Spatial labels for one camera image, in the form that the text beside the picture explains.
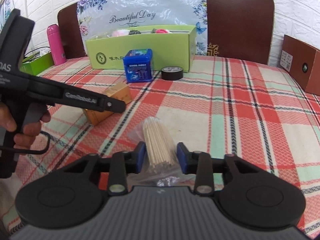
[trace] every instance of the barcode label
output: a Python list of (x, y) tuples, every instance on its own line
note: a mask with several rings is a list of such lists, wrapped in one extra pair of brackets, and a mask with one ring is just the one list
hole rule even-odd
[(281, 53), (280, 66), (289, 72), (291, 69), (292, 59), (293, 56), (283, 50)]

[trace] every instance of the green round logo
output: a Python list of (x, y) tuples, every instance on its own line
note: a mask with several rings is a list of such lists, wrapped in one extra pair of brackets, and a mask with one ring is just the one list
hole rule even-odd
[(96, 59), (101, 65), (105, 64), (105, 62), (107, 61), (106, 56), (101, 52), (97, 53)]
[(306, 73), (308, 71), (308, 64), (307, 63), (303, 63), (302, 71), (303, 71), (303, 73)]

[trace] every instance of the blue container lid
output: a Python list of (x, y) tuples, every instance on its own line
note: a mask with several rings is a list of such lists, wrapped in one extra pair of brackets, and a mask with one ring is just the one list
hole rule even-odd
[(132, 49), (124, 56), (125, 65), (135, 62), (149, 62), (152, 58), (152, 49)]

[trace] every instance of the round logo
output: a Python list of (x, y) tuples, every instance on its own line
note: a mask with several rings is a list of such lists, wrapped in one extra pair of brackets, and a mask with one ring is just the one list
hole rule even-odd
[(179, 72), (183, 70), (181, 67), (175, 67), (175, 66), (172, 66), (172, 67), (164, 67), (162, 69), (162, 71), (165, 71), (165, 72)]
[(106, 56), (101, 52), (97, 53), (96, 59), (101, 65), (105, 64), (105, 62), (107, 61)]
[(303, 63), (302, 71), (303, 71), (303, 73), (306, 73), (308, 71), (308, 64), (307, 63)]

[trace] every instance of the blue butterfly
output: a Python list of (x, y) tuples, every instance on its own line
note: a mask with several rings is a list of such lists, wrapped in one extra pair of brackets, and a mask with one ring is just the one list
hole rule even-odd
[(197, 22), (196, 23), (196, 27), (197, 27), (197, 33), (198, 34), (201, 34), (201, 33), (203, 33), (207, 28), (201, 28), (200, 27), (200, 22)]

